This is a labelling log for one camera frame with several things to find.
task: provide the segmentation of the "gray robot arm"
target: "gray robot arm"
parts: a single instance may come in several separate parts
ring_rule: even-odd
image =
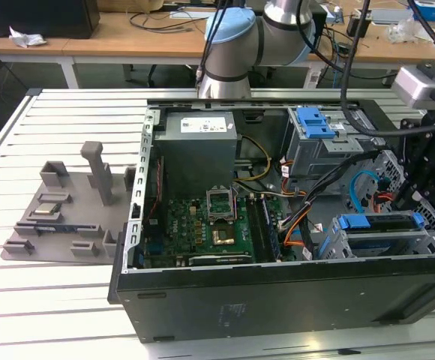
[[[271,0],[262,17],[256,17],[250,9],[227,9],[214,36],[205,69],[201,69],[204,76],[198,84],[199,97],[249,98],[251,66],[286,66],[305,61],[310,50],[296,25],[300,1],[303,1],[301,24],[313,41],[315,27],[309,0]],[[221,11],[215,14],[218,19]],[[211,25],[212,18],[207,22],[206,38],[212,33]]]

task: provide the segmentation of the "slotted metal surface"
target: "slotted metal surface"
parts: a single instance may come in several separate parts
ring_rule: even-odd
[[[306,100],[338,99],[339,93],[270,89],[254,95]],[[392,119],[419,117],[390,91],[358,90],[350,95],[377,99]],[[194,91],[183,89],[80,89],[45,90],[27,97],[0,135],[0,253],[41,183],[39,169],[45,160],[64,161],[70,171],[89,171],[80,158],[80,145],[98,140],[104,144],[103,160],[114,173],[123,173],[139,160],[146,99],[194,96]],[[329,359],[342,348],[362,351],[352,356],[355,360],[435,359],[435,312],[414,325],[389,328],[143,346],[122,307],[107,304],[110,275],[108,265],[0,258],[0,359]]]

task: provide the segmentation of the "green motherboard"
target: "green motherboard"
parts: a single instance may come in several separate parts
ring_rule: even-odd
[[[148,266],[187,266],[191,257],[202,256],[246,256],[251,262],[259,262],[253,243],[253,224],[250,225],[248,197],[235,198],[235,216],[227,220],[209,220],[206,198],[171,199],[166,212],[165,235],[159,239],[148,239],[145,243],[145,259]],[[276,227],[283,217],[281,201],[276,197],[265,200],[269,215],[269,226]],[[211,203],[213,212],[230,210],[228,199],[217,199]]]

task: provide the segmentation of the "motherboard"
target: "motherboard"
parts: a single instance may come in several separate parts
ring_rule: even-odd
[[[273,196],[231,199],[170,199],[165,208],[163,235],[145,238],[145,268],[279,260],[277,225],[283,217],[281,201]]]

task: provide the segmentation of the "black box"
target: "black box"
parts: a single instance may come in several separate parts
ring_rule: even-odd
[[[0,38],[9,26],[45,38],[90,38],[99,23],[97,0],[0,0]]]
[[[358,29],[359,24],[359,18],[351,16],[349,18],[349,24],[347,24],[347,36],[350,36],[351,38],[354,38],[354,35],[356,34],[356,31]],[[359,37],[363,38],[366,36],[366,32],[368,31],[369,24],[371,24],[371,19],[366,17],[364,20],[364,24],[362,24],[361,31],[359,32]]]

